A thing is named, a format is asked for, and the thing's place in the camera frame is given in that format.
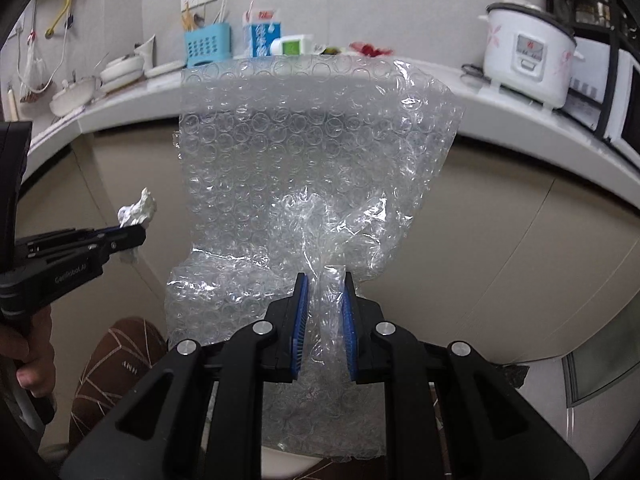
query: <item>white string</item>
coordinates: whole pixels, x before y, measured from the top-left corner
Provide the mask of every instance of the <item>white string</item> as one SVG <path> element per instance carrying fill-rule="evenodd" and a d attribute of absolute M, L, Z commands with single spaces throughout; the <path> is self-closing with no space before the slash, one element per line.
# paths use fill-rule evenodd
<path fill-rule="evenodd" d="M 22 27 L 18 28 L 18 61 L 16 63 L 16 72 L 18 73 L 18 79 L 20 80 L 20 82 L 26 87 L 26 89 L 29 92 L 32 92 L 34 94 L 42 94 L 47 88 L 49 88 L 49 85 L 51 85 L 51 82 L 53 81 L 53 76 L 56 75 L 56 72 L 60 69 L 60 67 L 62 66 L 62 64 L 65 61 L 65 48 L 66 48 L 66 34 L 69 31 L 68 28 L 68 24 L 69 24 L 69 16 L 71 15 L 71 5 L 69 5 L 69 8 L 66 10 L 66 20 L 65 20 L 65 35 L 64 38 L 62 40 L 62 56 L 60 57 L 60 63 L 58 63 L 58 66 L 56 67 L 56 69 L 51 73 L 51 77 L 49 78 L 49 81 L 47 81 L 47 84 L 44 85 L 41 89 L 36 90 L 34 88 L 31 88 L 31 86 L 29 85 L 29 83 L 27 83 L 24 78 L 22 77 L 22 74 L 20 74 L 20 33 L 22 32 Z"/>

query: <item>white dish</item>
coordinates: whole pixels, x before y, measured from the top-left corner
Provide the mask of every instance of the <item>white dish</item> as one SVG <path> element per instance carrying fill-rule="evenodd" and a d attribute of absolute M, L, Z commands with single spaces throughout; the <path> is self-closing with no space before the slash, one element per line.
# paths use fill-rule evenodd
<path fill-rule="evenodd" d="M 180 70 L 181 68 L 184 68 L 185 65 L 186 63 L 182 60 L 170 61 L 169 63 L 165 63 L 164 65 L 156 66 L 155 68 L 147 70 L 145 72 L 145 77 L 147 79 L 158 77 L 159 75 L 173 72 L 174 70 Z"/>
<path fill-rule="evenodd" d="M 142 70 L 144 64 L 145 60 L 140 56 L 127 57 L 127 59 L 107 66 L 107 68 L 100 72 L 100 79 L 102 79 L 103 83 L 110 83 L 126 74 Z"/>
<path fill-rule="evenodd" d="M 64 117 L 76 108 L 87 104 L 95 94 L 96 78 L 85 77 L 55 94 L 49 108 L 57 117 Z"/>
<path fill-rule="evenodd" d="M 113 92 L 118 88 L 122 88 L 123 86 L 133 83 L 136 79 L 139 79 L 140 76 L 143 75 L 143 73 L 144 71 L 142 69 L 136 70 L 135 72 L 129 72 L 128 74 L 120 76 L 119 78 L 114 79 L 113 81 L 110 81 L 107 84 L 103 84 L 100 87 L 100 90 L 103 91 L 105 94 L 108 94 L 109 92 Z"/>

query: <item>chopsticks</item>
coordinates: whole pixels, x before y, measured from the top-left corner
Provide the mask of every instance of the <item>chopsticks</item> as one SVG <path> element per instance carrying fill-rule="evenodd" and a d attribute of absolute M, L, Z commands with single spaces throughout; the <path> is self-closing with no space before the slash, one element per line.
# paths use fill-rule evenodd
<path fill-rule="evenodd" d="M 226 21 L 226 4 L 228 0 L 222 0 L 222 4 L 220 5 L 220 10 L 216 15 L 216 19 L 213 20 L 213 23 L 223 23 Z M 187 4 L 186 10 L 184 10 L 180 16 L 182 21 L 182 28 L 185 32 L 193 32 L 194 30 L 198 30 L 200 27 L 196 23 L 191 13 L 191 9 L 189 8 L 189 4 Z"/>
<path fill-rule="evenodd" d="M 181 14 L 180 19 L 182 20 L 182 28 L 185 30 L 185 32 L 193 32 L 194 30 L 197 30 L 198 26 L 193 19 L 191 11 L 189 10 L 189 4 L 187 4 L 187 8 Z"/>
<path fill-rule="evenodd" d="M 216 19 L 213 20 L 213 23 L 223 23 L 226 20 L 225 17 L 225 11 L 226 11 L 226 3 L 228 0 L 222 0 L 222 4 L 220 5 L 220 10 L 218 11 L 218 14 L 216 15 Z"/>

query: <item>human hand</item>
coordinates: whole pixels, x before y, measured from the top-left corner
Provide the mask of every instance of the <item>human hand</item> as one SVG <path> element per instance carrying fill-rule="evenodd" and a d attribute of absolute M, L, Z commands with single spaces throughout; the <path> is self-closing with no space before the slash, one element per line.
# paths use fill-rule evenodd
<path fill-rule="evenodd" d="M 27 338 L 13 328 L 0 324 L 0 355 L 24 363 L 16 372 L 21 387 L 34 397 L 45 397 L 56 385 L 56 366 L 51 338 L 51 307 L 31 317 L 31 333 Z"/>

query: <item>kitchen counter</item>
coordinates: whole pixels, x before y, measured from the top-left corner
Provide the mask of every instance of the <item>kitchen counter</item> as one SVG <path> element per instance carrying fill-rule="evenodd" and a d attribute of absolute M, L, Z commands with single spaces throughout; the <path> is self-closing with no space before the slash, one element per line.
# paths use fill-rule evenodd
<path fill-rule="evenodd" d="M 460 70 L 407 60 L 447 85 L 466 105 L 459 134 L 533 156 L 640 208 L 640 173 L 569 118 L 506 89 L 497 91 Z M 33 137 L 25 178 L 82 134 L 180 113 L 180 72 L 145 80 L 88 105 L 76 117 Z"/>

